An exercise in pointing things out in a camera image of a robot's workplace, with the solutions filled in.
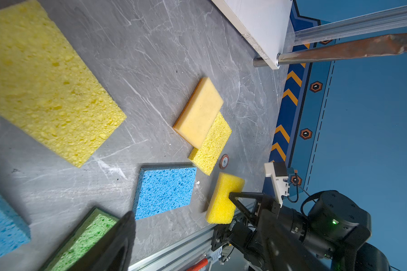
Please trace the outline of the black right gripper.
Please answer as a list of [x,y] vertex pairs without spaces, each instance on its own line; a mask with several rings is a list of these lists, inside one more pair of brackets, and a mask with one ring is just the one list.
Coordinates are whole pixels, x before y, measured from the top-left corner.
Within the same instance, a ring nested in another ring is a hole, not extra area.
[[240,211],[230,224],[218,224],[211,249],[232,245],[263,271],[312,270],[311,231],[306,216],[263,193],[231,192]]

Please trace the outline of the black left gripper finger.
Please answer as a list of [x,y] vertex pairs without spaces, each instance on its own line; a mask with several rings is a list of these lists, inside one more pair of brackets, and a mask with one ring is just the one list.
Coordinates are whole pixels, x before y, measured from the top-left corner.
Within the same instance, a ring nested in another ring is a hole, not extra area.
[[128,270],[135,236],[135,214],[129,211],[82,258],[71,266],[69,270]]

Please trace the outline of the yellow foam sponge front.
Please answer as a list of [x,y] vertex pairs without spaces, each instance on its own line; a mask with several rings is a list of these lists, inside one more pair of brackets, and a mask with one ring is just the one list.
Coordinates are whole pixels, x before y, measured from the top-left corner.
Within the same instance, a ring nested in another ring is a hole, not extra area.
[[218,176],[214,194],[206,212],[209,224],[230,224],[234,218],[236,206],[229,199],[230,193],[242,192],[245,180],[228,173]]

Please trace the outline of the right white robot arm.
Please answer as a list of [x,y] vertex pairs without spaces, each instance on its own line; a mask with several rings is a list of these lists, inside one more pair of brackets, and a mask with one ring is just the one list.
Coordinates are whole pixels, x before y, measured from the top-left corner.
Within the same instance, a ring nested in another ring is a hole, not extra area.
[[309,213],[281,206],[262,193],[230,193],[228,202],[239,219],[215,227],[213,251],[225,245],[237,248],[263,271],[388,271],[384,253],[368,243],[371,217],[335,190],[308,197]]

